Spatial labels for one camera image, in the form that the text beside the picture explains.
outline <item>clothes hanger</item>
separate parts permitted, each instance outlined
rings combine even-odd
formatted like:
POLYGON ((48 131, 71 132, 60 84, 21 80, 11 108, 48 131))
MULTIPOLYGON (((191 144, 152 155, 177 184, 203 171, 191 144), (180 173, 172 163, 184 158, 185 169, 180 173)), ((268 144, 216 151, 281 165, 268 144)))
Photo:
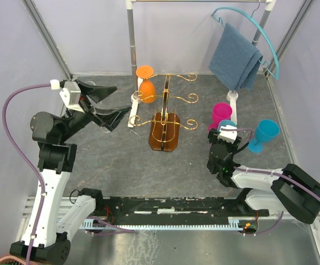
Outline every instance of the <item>clothes hanger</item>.
POLYGON ((238 13, 240 13, 241 15, 245 16, 249 21, 251 21, 253 23, 253 25, 255 25, 255 27, 261 32, 262 36, 264 37, 264 39, 266 40, 270 50, 271 50, 271 53, 272 53, 272 56, 274 58, 274 61, 275 61, 275 65, 276 65, 276 71, 275 71, 275 74, 273 74, 270 70, 269 70, 269 65, 270 65, 270 62, 269 61, 259 61, 262 65, 266 65, 267 64, 267 68, 266 70, 276 79, 278 80, 279 79, 279 73, 280 73, 280 66, 279 66, 279 61, 277 59, 277 56, 276 56, 276 52, 274 50, 274 47, 272 46, 271 44, 271 41, 270 39, 268 38, 267 34, 265 33, 264 29, 257 23, 257 21, 254 20, 254 18, 252 16, 250 16, 249 14, 247 14, 246 12, 238 9, 238 8, 235 8, 235 7, 219 7, 217 9, 214 10, 214 12, 211 14, 211 16, 218 22, 221 24, 222 27, 225 28, 225 25, 223 23, 223 20, 221 17, 219 17, 219 19, 217 19, 216 17, 214 17, 215 13, 219 10, 222 10, 222 9, 228 9, 228 10, 232 10, 232 11, 236 11, 238 13))

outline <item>blue towel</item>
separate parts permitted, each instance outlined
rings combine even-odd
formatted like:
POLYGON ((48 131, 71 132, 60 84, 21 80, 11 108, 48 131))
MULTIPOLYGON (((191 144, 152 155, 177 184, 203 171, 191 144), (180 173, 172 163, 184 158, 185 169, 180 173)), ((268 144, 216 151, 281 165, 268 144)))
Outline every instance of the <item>blue towel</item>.
POLYGON ((252 90, 262 58, 249 40, 226 23, 209 69, 229 90, 252 90))

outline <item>white wall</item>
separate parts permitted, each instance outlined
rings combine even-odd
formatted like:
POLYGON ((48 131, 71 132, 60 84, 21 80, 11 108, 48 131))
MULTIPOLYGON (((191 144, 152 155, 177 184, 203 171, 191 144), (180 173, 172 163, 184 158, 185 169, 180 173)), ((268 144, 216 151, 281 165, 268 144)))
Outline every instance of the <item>white wall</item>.
MULTIPOLYGON (((21 1, 0 0, 0 256, 14 242, 27 196, 35 195, 36 178, 8 141, 2 125, 5 99, 18 88, 63 78, 54 58, 21 1)), ((35 163, 38 147, 29 122, 33 114, 58 113, 59 95, 50 89, 25 92, 8 108, 8 125, 23 151, 35 163)))
MULTIPOLYGON (((125 0, 34 0, 46 26, 73 73, 131 72, 125 0)), ((273 46, 289 28, 303 0, 277 0, 266 24, 273 46)), ((222 6, 237 7, 251 14, 257 3, 134 4, 138 65, 151 65, 156 72, 210 73, 208 65, 223 28, 211 18, 222 6)), ((265 4, 254 14, 259 21, 265 4)), ((249 40, 255 27, 234 11, 217 13, 236 26, 249 40)), ((271 52, 263 39, 258 48, 264 59, 271 52)))
POLYGON ((298 164, 320 182, 320 1, 315 1, 274 83, 298 164))

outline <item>wooden base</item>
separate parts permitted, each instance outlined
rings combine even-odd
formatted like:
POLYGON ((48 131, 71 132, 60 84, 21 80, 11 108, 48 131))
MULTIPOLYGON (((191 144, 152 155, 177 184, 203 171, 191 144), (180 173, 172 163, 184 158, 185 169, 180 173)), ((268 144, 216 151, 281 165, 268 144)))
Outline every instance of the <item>wooden base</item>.
MULTIPOLYGON (((154 116, 155 120, 161 121, 161 113, 157 112, 154 116)), ((180 118, 174 113, 168 113, 168 121, 180 122, 180 118)), ((180 133, 180 126, 178 124, 161 125, 161 123, 151 123, 150 136, 149 136, 149 145, 155 151, 166 151, 172 152, 178 145, 178 138, 180 133)))

